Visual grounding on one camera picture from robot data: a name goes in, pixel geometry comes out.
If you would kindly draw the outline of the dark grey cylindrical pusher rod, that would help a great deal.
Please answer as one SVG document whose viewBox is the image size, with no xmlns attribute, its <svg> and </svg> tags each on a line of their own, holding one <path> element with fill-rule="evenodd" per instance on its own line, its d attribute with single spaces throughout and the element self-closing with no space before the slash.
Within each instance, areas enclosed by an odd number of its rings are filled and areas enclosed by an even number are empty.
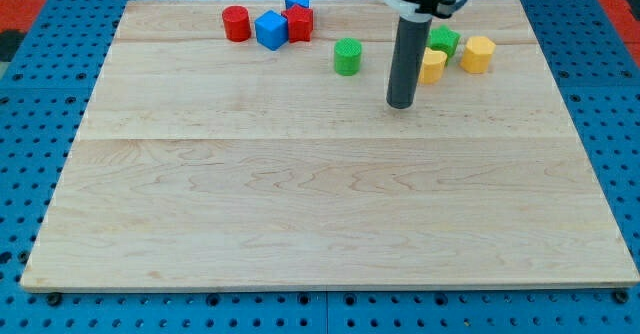
<svg viewBox="0 0 640 334">
<path fill-rule="evenodd" d="M 387 103 L 395 109 L 413 104 L 431 22 L 399 18 L 386 94 Z"/>
</svg>

